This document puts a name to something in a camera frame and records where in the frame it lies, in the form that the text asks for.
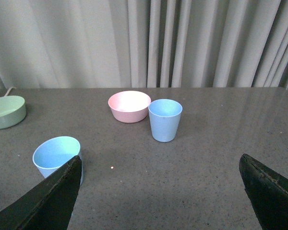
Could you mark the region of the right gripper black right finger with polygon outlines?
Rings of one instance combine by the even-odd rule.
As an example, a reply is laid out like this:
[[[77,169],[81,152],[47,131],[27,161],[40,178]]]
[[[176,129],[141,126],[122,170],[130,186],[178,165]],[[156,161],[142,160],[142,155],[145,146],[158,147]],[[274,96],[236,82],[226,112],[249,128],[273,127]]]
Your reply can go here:
[[[248,154],[239,172],[262,229],[288,230],[288,179]]]

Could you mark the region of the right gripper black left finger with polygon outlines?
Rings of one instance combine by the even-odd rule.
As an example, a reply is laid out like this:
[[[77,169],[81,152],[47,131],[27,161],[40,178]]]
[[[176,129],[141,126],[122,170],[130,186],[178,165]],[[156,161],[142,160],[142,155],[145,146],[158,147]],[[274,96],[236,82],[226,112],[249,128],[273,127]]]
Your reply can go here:
[[[82,161],[75,156],[0,212],[0,230],[65,230],[77,199]]]

